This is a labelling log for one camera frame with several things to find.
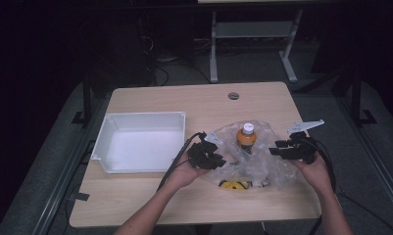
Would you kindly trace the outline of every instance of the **circular hole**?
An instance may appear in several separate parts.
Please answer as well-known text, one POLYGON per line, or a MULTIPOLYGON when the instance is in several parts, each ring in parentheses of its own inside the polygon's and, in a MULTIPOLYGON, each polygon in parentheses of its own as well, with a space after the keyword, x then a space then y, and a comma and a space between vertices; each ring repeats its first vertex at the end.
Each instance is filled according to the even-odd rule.
POLYGON ((239 99, 239 94, 236 92, 230 92, 229 94, 227 94, 227 97, 230 100, 237 100, 237 99, 239 99))

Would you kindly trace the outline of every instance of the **hand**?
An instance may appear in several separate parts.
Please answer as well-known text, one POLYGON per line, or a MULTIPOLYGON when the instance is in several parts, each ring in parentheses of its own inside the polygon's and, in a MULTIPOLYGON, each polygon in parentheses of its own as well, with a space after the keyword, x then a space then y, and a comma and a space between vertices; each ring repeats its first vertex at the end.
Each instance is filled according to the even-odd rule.
POLYGON ((315 161, 312 164, 306 164, 300 161, 290 162, 300 169, 304 178, 318 194, 333 192, 327 166, 319 152, 315 152, 315 161))
POLYGON ((194 168, 188 160, 187 153, 184 153, 166 184, 179 189, 191 184, 197 177, 210 171, 209 169, 194 168))

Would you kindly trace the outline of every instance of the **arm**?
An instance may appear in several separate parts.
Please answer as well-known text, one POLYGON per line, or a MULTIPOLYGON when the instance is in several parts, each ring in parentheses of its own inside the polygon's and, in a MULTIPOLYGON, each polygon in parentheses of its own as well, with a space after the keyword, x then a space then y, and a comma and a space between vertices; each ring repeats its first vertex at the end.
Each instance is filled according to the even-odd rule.
POLYGON ((324 234, 353 234, 331 188, 326 164, 318 152, 315 156, 316 160, 312 164, 299 161, 291 161, 291 163, 300 169, 318 194, 324 234))
POLYGON ((115 234, 151 234, 160 215, 174 194, 182 187, 191 184, 198 176, 208 172, 206 169, 193 168, 187 154, 181 156, 177 168, 172 172, 166 184, 132 217, 130 217, 115 234))

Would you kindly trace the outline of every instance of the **person's right hand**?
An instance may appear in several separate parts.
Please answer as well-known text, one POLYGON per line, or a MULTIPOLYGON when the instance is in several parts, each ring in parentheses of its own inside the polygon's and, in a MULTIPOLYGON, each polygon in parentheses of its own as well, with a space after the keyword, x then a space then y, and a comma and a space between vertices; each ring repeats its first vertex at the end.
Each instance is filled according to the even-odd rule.
POLYGON ((333 192, 327 166, 319 152, 315 152, 315 161, 312 164, 306 164, 297 160, 290 162, 300 169, 304 178, 318 194, 333 192))

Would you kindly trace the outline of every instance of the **gray floor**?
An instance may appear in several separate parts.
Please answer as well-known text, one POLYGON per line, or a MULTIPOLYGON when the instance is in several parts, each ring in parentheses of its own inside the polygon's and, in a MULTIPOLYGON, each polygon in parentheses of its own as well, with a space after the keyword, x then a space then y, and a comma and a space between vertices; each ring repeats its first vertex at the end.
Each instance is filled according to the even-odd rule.
MULTIPOLYGON (((285 71, 277 55, 278 45, 271 44, 265 50, 241 53, 236 56, 218 58, 220 83, 283 81, 292 90, 302 87, 320 74, 310 74, 314 55, 319 47, 316 42, 295 44, 290 59, 299 78, 295 84, 289 83, 285 71)), ((175 61, 161 67, 169 73, 166 85, 206 84, 209 75, 209 56, 197 56, 195 68, 181 66, 175 61)), ((162 83, 165 75, 156 72, 158 82, 162 83)), ((393 178, 393 117, 383 107, 377 93, 367 84, 363 84, 362 108, 370 110, 377 124, 368 124, 357 128, 348 116, 349 96, 344 99, 335 98, 329 92, 333 81, 319 87, 309 94, 293 94, 294 102, 303 121, 323 119, 325 125, 310 131, 310 134, 325 144, 334 164, 335 174, 340 188, 346 195, 360 202, 393 226, 393 200, 391 194, 375 168, 372 160, 373 152, 381 156, 391 177, 393 178), (368 137, 373 146, 369 150, 362 135, 368 137)), ((86 169, 81 164, 71 184, 62 198, 56 216, 50 228, 42 227, 38 222, 53 202, 49 202, 57 182, 70 158, 81 158, 89 140, 94 140, 105 114, 111 94, 106 99, 93 100, 93 121, 82 128, 80 124, 72 124, 74 114, 82 110, 82 87, 79 85, 69 97, 62 109, 49 137, 40 150, 25 182, 15 201, 11 205, 3 223, 0 234, 30 234, 33 231, 48 234, 111 234, 116 228, 72 228, 68 225, 67 214, 70 214, 73 202, 68 200, 72 192, 76 192, 86 169)), ((393 234, 383 223, 355 204, 339 197, 340 204, 356 234, 393 234)), ((269 234, 308 234, 315 220, 266 222, 269 234)))

